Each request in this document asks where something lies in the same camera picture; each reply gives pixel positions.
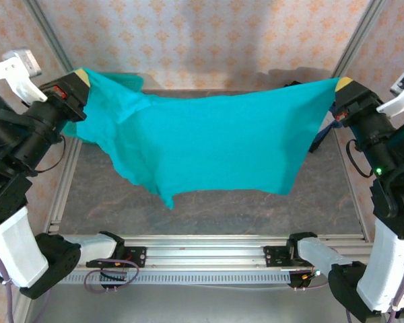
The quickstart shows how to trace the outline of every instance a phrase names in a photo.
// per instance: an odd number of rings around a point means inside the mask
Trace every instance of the turquoise fabric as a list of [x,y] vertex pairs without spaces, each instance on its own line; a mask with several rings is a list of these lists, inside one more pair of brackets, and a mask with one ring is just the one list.
[[133,184],[288,194],[335,98],[338,79],[239,96],[174,99],[134,92],[86,70],[90,94],[76,136],[97,143]]

